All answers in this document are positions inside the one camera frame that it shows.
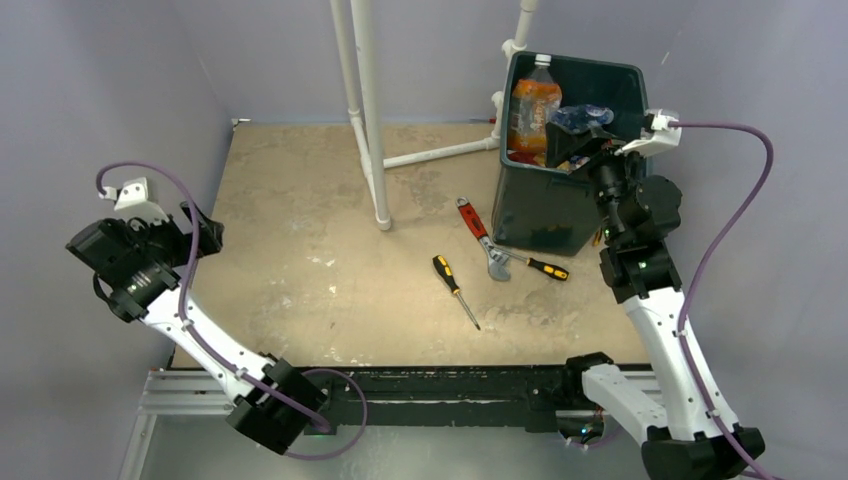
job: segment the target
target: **red wrench handle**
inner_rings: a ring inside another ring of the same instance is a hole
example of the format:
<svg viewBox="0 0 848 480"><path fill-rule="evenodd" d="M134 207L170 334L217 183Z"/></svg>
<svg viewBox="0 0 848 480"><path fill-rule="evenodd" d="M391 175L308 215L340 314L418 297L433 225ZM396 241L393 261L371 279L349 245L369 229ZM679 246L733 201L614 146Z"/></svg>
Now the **red wrench handle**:
<svg viewBox="0 0 848 480"><path fill-rule="evenodd" d="M470 203L458 206L457 208L459 208L459 213L462 215L462 219L465 220L465 224L468 225L468 228L477 240L489 235L489 233L486 232L486 227L483 226L483 222L480 220L480 217L477 215L477 212Z"/></svg>

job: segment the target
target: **yellow and black screwdriver handle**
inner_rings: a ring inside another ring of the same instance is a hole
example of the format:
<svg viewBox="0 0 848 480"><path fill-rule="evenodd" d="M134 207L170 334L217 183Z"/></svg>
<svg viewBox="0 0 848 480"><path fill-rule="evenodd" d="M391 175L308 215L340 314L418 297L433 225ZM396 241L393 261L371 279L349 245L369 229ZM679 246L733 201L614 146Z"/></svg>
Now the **yellow and black screwdriver handle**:
<svg viewBox="0 0 848 480"><path fill-rule="evenodd" d="M453 279L453 272L450 269L450 265L448 265L448 261L445 260L445 257L441 255L433 257L433 266L436 267L436 272L440 277L442 277L442 280L448 284L448 288L451 289L451 293L454 295L459 294L459 285L457 285L456 280Z"/></svg>
<svg viewBox="0 0 848 480"><path fill-rule="evenodd" d="M558 267L550 263L540 262L535 258L528 258L527 265L535 268L536 270L544 273L545 275L553 278L554 280L559 280L562 282L568 280L568 270L562 267Z"/></svg>

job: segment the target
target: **blue plastic wrapper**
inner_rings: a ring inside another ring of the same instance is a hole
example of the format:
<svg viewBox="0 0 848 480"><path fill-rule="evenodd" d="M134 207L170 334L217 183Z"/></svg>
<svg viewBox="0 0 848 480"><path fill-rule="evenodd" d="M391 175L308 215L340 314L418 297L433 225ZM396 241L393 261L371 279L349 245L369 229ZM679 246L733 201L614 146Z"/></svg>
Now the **blue plastic wrapper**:
<svg viewBox="0 0 848 480"><path fill-rule="evenodd" d="M588 132L591 127L609 125L614 117L613 111L606 107L569 105L559 108L548 121L559 125L568 133L579 135Z"/></svg>

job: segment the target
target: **hand tool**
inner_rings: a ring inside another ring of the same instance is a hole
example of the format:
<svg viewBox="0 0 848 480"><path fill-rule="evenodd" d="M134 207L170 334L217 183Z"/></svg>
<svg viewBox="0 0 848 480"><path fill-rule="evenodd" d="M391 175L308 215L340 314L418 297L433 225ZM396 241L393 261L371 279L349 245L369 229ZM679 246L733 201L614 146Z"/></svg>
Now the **hand tool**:
<svg viewBox="0 0 848 480"><path fill-rule="evenodd" d="M462 308L465 309L465 313L468 314L468 318L471 319L471 322L475 327L477 327L477 330L480 330L480 325L477 323L477 319L474 318L474 314L471 313L471 309L468 308L468 304L465 303L465 299L463 299L462 295L459 293L459 285L456 284L456 280L453 278L453 272L450 269L450 265L448 265L448 261L445 260L445 257L436 255L433 257L433 266L436 267L436 272L440 277L442 277L442 280L448 284L448 288L451 289L451 293L459 299L459 303L462 304Z"/></svg>
<svg viewBox="0 0 848 480"><path fill-rule="evenodd" d="M516 260L521 260L528 266L535 268L536 270L544 273L545 275L553 278L554 280L560 280L562 282L568 280L568 270L562 267L558 267L550 263L540 262L535 258L525 257L517 253L512 253L509 250L502 250L499 247L495 247L494 249L503 253L504 255L509 255L510 257Z"/></svg>
<svg viewBox="0 0 848 480"><path fill-rule="evenodd" d="M489 276L499 282L509 280L509 271L505 267L509 257L495 248L495 244L489 238L489 233L486 232L486 227L483 226L483 222L480 220L474 207L471 206L471 203L465 197L456 199L456 207L459 208L459 213L462 215L462 219L465 220L465 224L468 225L471 233L474 234L474 237L483 246L483 251L486 252L489 263Z"/></svg>

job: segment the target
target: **floor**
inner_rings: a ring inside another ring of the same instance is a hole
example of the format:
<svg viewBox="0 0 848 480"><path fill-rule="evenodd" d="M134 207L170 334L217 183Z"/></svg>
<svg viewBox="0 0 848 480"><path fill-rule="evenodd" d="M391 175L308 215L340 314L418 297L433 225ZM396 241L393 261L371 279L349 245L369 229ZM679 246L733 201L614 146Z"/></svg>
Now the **floor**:
<svg viewBox="0 0 848 480"><path fill-rule="evenodd" d="M387 156L484 138L491 126L384 129ZM237 128L212 217L224 250L200 262L194 296L255 351L294 365L557 364L603 350L618 363L647 355L598 269L598 247L556 282L514 260L492 281L454 201L466 196L490 227L496 151L387 171L393 227L377 229L349 126ZM436 275L445 256L482 331ZM178 351L174 366L196 363Z"/></svg>

